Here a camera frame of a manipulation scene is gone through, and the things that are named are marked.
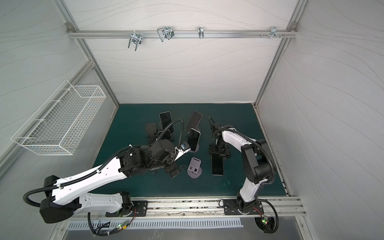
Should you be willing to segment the purple round stand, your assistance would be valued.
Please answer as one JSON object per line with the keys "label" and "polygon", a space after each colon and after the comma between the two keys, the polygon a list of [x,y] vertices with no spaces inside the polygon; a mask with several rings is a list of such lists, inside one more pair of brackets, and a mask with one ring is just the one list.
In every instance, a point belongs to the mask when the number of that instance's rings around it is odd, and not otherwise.
{"label": "purple round stand", "polygon": [[187,174],[190,176],[190,178],[197,179],[198,177],[201,176],[202,174],[201,163],[202,163],[201,160],[195,157],[191,158],[190,164],[187,169]]}

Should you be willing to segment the black folding phone stand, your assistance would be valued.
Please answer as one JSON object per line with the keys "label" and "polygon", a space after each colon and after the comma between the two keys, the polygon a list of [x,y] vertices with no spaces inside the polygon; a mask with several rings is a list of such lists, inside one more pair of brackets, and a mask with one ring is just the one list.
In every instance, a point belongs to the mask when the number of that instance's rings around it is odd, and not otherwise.
{"label": "black folding phone stand", "polygon": [[153,142],[157,140],[158,137],[158,129],[156,123],[148,123],[146,124],[146,133],[148,142],[151,145]]}

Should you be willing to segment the white edged phone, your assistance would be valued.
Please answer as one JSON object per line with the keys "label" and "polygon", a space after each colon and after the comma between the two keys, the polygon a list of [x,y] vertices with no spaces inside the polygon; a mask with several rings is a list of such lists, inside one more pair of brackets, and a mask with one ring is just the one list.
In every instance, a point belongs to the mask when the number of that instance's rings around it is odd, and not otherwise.
{"label": "white edged phone", "polygon": [[163,134],[163,131],[158,132],[158,139],[161,140],[168,140],[168,141],[173,141],[172,139],[172,134],[170,130],[166,130],[165,133]]}

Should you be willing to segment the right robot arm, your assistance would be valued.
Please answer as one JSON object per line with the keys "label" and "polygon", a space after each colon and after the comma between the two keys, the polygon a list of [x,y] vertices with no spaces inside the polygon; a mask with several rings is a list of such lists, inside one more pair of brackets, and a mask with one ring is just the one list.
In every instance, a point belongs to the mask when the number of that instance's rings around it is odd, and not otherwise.
{"label": "right robot arm", "polygon": [[216,139],[209,146],[212,161],[212,174],[224,174],[224,160],[231,157],[230,146],[242,154],[242,165],[246,176],[242,188],[235,200],[221,199],[219,207],[225,215],[260,215],[255,218],[257,227],[265,234],[273,234],[279,228],[279,216],[275,207],[259,198],[259,193],[266,185],[276,179],[276,168],[270,149],[265,140],[254,140],[238,132],[233,126],[221,126],[209,117],[212,137]]}

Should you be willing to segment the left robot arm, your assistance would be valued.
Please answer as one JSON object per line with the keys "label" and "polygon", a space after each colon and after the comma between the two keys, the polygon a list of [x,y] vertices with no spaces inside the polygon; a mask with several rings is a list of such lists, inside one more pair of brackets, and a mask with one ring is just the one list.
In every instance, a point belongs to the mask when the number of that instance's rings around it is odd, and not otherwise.
{"label": "left robot arm", "polygon": [[124,217],[135,208],[128,192],[105,195],[91,193],[112,182],[150,171],[165,169],[171,176],[177,174],[176,160],[196,148],[197,142],[188,139],[175,146],[165,139],[166,131],[176,122],[170,122],[161,134],[149,145],[129,145],[112,154],[103,164],[77,175],[58,178],[49,176],[44,187],[28,191],[23,201],[39,212],[47,224],[62,222],[74,215],[92,212],[104,213],[107,217]]}

